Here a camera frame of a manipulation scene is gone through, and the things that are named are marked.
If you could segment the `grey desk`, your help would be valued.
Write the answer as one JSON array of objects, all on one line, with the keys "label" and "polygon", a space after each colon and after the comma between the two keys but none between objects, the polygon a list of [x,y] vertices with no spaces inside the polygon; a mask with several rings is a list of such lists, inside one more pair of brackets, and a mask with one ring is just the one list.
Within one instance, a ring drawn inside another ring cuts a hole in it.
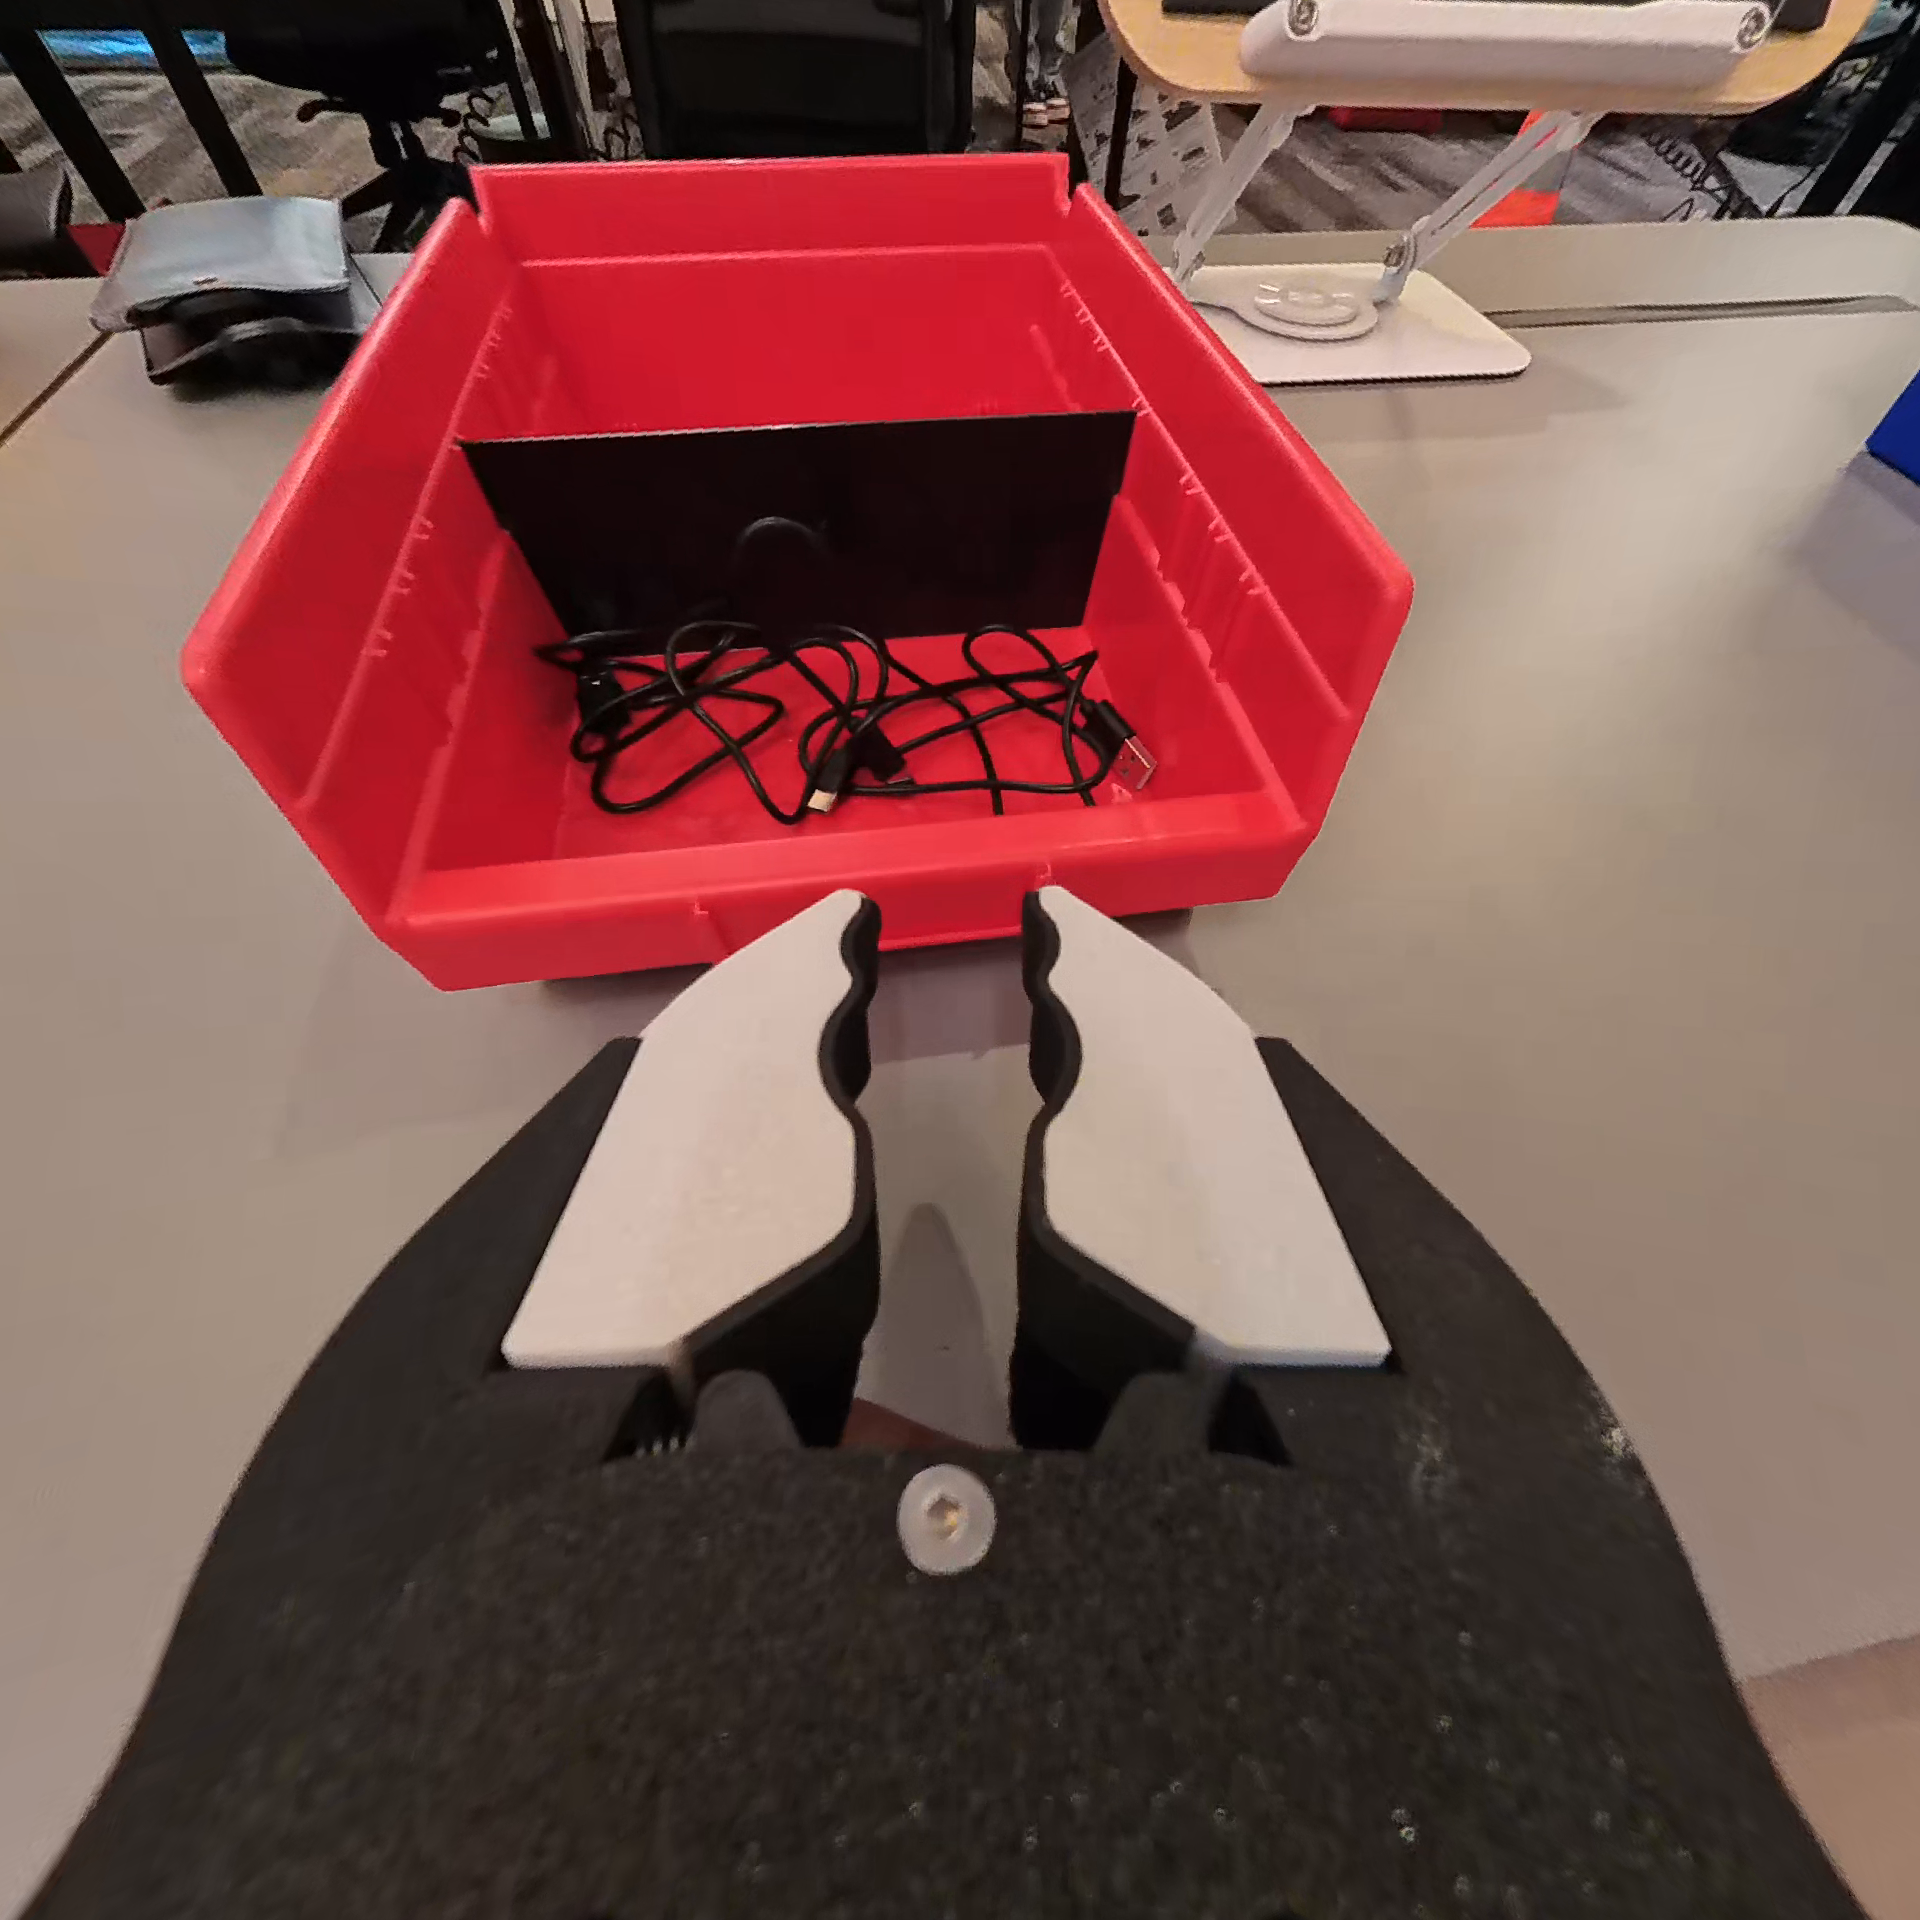
[{"label": "grey desk", "polygon": [[[3,439],[3,1715],[116,1722],[323,1334],[687,976],[367,934],[178,666],[315,397],[63,331]],[[1915,1632],[1915,557],[1860,458],[1915,307],[1531,338],[1286,397],[1411,611],[1282,893],[1152,934],[1534,1285],[1787,1667]]]}]

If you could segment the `black office chair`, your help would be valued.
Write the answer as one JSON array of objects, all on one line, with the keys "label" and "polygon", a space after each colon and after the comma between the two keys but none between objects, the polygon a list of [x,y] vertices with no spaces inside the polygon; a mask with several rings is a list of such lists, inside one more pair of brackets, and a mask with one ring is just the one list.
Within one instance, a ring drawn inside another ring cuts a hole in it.
[{"label": "black office chair", "polygon": [[918,156],[971,139],[971,1],[615,1],[651,159]]},{"label": "black office chair", "polygon": [[516,39],[500,4],[431,4],[427,15],[394,12],[350,20],[307,4],[278,4],[268,20],[221,31],[232,70],[299,92],[297,120],[322,113],[363,124],[378,171],[339,204],[342,219],[383,211],[378,251],[420,238],[450,200],[470,200],[462,153],[436,156],[422,138],[434,122],[458,132],[454,100],[506,88],[524,102]]}]

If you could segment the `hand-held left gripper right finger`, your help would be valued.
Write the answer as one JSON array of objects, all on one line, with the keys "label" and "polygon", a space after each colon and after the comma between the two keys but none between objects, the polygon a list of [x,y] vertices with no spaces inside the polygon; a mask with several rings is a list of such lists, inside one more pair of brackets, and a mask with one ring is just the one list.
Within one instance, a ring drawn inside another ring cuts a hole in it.
[{"label": "hand-held left gripper right finger", "polygon": [[1254,1028],[1066,886],[1021,902],[1016,1390],[1377,1372],[1380,1310]]}]

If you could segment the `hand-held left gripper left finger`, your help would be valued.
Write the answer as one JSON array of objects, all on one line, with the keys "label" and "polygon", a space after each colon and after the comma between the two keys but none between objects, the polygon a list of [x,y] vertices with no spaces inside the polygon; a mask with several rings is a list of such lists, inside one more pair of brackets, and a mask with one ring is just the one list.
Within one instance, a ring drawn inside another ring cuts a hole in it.
[{"label": "hand-held left gripper left finger", "polygon": [[518,1372],[651,1366],[851,1390],[880,1304],[877,904],[825,893],[641,1031],[500,1342]]}]

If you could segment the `white folding stand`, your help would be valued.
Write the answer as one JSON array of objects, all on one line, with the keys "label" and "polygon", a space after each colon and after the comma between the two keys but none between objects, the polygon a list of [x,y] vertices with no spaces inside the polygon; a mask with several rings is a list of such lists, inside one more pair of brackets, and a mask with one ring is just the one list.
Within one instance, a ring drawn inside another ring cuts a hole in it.
[{"label": "white folding stand", "polygon": [[1427,261],[1550,163],[1572,156],[1602,115],[1536,111],[1447,200],[1404,227],[1380,263],[1203,263],[1207,242],[1246,186],[1308,113],[1260,105],[1172,242],[1172,282],[1193,307],[1212,313],[1225,347],[1262,386],[1522,371],[1525,354],[1447,294],[1427,274]]}]

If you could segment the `white printed sheet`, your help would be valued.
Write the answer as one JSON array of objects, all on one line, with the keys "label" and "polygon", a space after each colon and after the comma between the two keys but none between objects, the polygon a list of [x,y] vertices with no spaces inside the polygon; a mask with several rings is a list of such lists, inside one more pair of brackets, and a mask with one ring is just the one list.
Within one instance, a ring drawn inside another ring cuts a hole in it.
[{"label": "white printed sheet", "polygon": [[1137,236],[1172,245],[1223,159],[1214,110],[1137,79],[1105,34],[1064,62],[1064,83],[1088,184],[1105,189],[1117,147],[1111,205]]}]

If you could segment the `red storage bin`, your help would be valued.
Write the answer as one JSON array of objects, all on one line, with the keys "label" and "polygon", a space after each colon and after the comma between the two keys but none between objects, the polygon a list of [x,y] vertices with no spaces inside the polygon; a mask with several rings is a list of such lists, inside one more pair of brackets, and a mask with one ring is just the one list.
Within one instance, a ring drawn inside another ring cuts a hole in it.
[{"label": "red storage bin", "polygon": [[[468,439],[1136,412],[1084,620],[1091,702],[1153,764],[1064,790],[1060,717],[944,702],[899,779],[802,800],[790,661],[735,766],[694,714],[596,804],[564,632]],[[831,889],[887,948],[1010,938],[1057,883],[1114,915],[1267,899],[1323,826],[1411,573],[1066,163],[838,158],[480,170],[414,251],[181,652],[203,716],[372,934],[437,990],[716,961]]]}]

